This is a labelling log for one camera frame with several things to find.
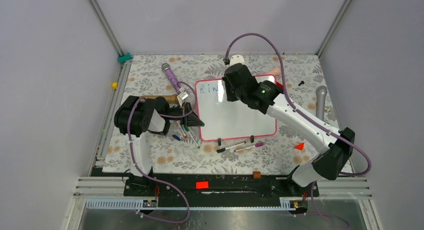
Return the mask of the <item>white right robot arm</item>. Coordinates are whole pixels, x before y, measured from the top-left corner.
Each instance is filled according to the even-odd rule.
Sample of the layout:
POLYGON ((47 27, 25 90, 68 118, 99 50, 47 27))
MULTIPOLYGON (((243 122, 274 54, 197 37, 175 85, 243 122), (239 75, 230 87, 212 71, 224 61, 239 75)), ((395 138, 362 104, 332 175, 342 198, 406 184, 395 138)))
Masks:
POLYGON ((288 176, 287 189, 299 196, 309 184, 322 178, 335 180, 352 154, 355 133, 331 127, 286 97, 282 88, 264 80, 258 82, 242 63, 230 65, 224 72, 226 97, 241 101, 249 108, 268 115, 296 131, 318 152, 318 155, 297 166, 288 176))

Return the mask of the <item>green capped marker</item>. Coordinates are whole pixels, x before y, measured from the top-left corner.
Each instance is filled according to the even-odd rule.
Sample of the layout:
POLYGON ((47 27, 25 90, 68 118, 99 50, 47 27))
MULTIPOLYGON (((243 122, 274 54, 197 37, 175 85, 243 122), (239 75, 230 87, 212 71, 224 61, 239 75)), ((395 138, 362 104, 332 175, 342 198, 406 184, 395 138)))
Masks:
POLYGON ((195 140, 194 136, 192 135, 192 133, 191 133, 190 129, 189 129, 186 125, 184 125, 183 127, 184 127, 184 129, 186 130, 187 134, 190 136, 191 140, 192 140, 192 141, 194 142, 194 144, 196 145, 196 147, 197 147, 198 149, 200 149, 200 146, 198 145, 197 141, 195 140))

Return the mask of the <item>red tape label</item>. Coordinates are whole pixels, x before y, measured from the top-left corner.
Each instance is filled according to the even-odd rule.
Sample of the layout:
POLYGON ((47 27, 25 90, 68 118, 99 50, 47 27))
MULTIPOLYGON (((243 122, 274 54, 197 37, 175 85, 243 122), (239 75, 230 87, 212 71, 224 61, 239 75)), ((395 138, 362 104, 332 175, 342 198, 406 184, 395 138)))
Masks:
POLYGON ((209 182, 208 181, 197 181, 195 183, 196 189, 208 189, 209 188, 209 182))

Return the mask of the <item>blue marker cap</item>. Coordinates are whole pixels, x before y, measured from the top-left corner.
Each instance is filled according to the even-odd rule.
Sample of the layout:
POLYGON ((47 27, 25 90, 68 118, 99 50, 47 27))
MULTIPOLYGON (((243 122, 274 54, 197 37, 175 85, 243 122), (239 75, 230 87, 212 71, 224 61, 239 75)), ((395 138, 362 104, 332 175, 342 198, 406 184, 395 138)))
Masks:
POLYGON ((177 141, 181 141, 181 139, 177 135, 172 135, 172 137, 177 141))

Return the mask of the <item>brown small block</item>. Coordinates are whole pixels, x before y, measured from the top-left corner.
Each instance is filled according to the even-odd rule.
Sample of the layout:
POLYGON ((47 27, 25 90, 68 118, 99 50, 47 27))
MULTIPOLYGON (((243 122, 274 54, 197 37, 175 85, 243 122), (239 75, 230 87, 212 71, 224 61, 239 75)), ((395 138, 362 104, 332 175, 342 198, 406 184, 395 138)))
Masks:
POLYGON ((260 171, 253 171, 252 172, 252 177, 253 177, 253 179, 261 179, 262 174, 261 174, 260 171))

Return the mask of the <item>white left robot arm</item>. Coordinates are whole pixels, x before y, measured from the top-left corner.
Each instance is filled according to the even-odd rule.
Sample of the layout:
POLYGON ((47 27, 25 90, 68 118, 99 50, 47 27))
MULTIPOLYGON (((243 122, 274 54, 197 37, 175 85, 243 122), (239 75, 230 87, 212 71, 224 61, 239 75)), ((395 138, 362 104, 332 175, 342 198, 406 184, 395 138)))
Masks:
POLYGON ((203 127, 205 124, 194 112, 191 103, 171 106, 170 96, 149 96, 147 98, 128 96, 114 115, 114 126, 128 137, 130 154, 129 171, 140 177, 136 189, 142 195, 150 195, 155 190, 155 182, 145 175, 151 175, 153 165, 149 157, 147 134, 165 136, 171 123, 180 127, 203 127))

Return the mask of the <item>pink framed whiteboard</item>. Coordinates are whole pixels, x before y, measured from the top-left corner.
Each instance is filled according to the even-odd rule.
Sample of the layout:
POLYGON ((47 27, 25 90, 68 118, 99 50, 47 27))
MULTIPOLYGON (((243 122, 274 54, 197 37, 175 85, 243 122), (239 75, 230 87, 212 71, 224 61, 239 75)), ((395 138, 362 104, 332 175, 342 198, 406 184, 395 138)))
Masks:
POLYGON ((199 80, 195 84, 197 115, 204 123, 199 128, 203 141, 273 136, 277 120, 250 109, 241 101, 229 102, 221 79, 199 80))

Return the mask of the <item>black capped marker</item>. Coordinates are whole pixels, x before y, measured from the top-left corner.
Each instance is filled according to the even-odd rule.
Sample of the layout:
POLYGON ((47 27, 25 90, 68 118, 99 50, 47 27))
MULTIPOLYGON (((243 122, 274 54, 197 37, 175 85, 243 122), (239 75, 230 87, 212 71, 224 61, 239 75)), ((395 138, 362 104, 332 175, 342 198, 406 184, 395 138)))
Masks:
POLYGON ((241 143, 238 143, 238 144, 234 144, 234 145, 232 145, 232 146, 227 146, 227 147, 224 147, 224 148, 218 149, 216 152, 217 152, 217 153, 222 153, 222 152, 225 152, 226 150, 229 150, 229 149, 232 149, 232 148, 235 148, 235 147, 237 147, 237 146, 244 145, 244 144, 246 144, 246 142, 245 142, 245 141, 244 141, 244 142, 241 142, 241 143))

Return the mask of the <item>red capped marker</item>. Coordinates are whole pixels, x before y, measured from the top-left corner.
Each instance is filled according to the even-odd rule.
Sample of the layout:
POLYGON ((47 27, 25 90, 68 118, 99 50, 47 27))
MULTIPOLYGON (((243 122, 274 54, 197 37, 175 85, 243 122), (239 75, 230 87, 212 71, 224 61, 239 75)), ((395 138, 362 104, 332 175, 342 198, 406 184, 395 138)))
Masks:
POLYGON ((180 132, 181 132, 182 136, 183 136, 184 138, 187 138, 187 135, 186 135, 185 131, 183 130, 183 127, 180 125, 180 123, 176 121, 176 124, 177 124, 177 127, 179 128, 179 130, 180 130, 180 132))

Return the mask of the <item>silver toy microphone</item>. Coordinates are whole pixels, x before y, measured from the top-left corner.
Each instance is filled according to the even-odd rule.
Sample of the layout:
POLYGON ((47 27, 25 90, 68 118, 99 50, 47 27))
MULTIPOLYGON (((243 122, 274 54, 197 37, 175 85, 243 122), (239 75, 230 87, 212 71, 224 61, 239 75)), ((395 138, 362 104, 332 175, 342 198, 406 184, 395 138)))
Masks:
POLYGON ((326 96, 328 94, 328 90, 326 86, 319 86, 316 89, 316 117, 320 120, 324 120, 325 116, 325 103, 326 103, 326 96))

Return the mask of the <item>green corner clamp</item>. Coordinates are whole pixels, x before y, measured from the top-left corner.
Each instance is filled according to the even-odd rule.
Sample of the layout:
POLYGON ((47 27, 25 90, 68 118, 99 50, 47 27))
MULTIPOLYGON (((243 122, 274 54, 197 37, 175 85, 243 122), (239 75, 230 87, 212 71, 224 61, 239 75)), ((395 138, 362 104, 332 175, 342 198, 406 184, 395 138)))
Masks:
POLYGON ((131 55, 130 53, 126 53, 125 55, 118 57, 118 59, 117 59, 117 60, 118 60, 121 64, 123 64, 123 63, 125 63, 125 62, 127 62, 127 61, 131 60, 132 58, 133 58, 133 57, 132 57, 132 55, 131 55))

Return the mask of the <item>purple glitter microphone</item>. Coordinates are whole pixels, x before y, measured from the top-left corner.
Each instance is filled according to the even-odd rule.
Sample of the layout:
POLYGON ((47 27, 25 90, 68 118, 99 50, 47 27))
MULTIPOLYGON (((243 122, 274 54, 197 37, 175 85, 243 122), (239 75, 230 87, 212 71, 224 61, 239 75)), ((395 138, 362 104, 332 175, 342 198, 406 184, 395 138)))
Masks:
POLYGON ((178 84, 178 79, 176 75, 174 74, 173 70, 171 69, 170 65, 168 63, 163 63, 161 66, 162 71, 166 75, 167 79, 175 89, 175 91, 180 94, 181 93, 181 86, 178 84))

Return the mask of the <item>orange triangle block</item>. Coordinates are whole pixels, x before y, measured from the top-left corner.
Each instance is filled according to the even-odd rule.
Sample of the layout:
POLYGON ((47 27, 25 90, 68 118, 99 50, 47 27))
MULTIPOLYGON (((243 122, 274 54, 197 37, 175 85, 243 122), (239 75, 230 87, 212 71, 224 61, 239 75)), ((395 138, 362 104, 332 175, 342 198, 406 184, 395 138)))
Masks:
POLYGON ((300 144, 298 144, 298 145, 294 146, 293 148, 294 148, 294 149, 296 149, 296 150, 299 150, 299 151, 303 151, 303 150, 304 150, 304 148, 305 148, 305 143, 304 143, 304 142, 302 142, 302 143, 300 143, 300 144))

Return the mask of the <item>purple capped marker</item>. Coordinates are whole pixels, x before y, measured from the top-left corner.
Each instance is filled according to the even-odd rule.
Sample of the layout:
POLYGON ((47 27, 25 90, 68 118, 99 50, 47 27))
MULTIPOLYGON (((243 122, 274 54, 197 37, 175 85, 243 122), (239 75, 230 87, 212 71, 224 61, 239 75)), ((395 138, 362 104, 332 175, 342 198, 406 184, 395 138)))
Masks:
POLYGON ((264 143, 260 142, 260 143, 254 144, 254 145, 246 146, 244 148, 236 149, 236 150, 234 150, 234 152, 240 152, 240 151, 244 151, 244 150, 247 150, 247 149, 252 149, 252 148, 257 148, 257 147, 262 147, 262 146, 264 146, 264 143))

